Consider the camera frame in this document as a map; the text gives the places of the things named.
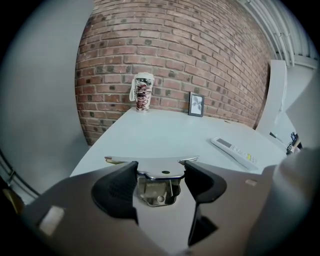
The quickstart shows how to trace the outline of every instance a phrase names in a photo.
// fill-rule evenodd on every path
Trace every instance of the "picture frame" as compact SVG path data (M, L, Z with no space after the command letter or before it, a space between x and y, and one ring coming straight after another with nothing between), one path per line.
M189 116L203 117L205 110L205 96L190 92L189 95Z

